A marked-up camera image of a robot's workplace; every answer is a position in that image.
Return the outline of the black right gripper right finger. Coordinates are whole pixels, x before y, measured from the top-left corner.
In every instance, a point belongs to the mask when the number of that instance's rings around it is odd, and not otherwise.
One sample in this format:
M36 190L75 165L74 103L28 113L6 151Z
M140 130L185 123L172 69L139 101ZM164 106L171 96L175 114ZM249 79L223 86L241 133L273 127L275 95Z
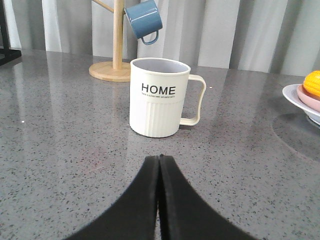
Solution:
M159 156L158 209L163 240L253 240L212 209L172 156Z

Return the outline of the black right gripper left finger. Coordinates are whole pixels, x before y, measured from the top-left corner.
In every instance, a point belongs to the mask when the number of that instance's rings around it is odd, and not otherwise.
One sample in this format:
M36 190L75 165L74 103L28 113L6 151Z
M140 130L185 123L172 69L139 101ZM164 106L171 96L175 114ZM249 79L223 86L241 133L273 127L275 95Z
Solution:
M159 158L147 156L125 192L69 240L153 240L158 208Z

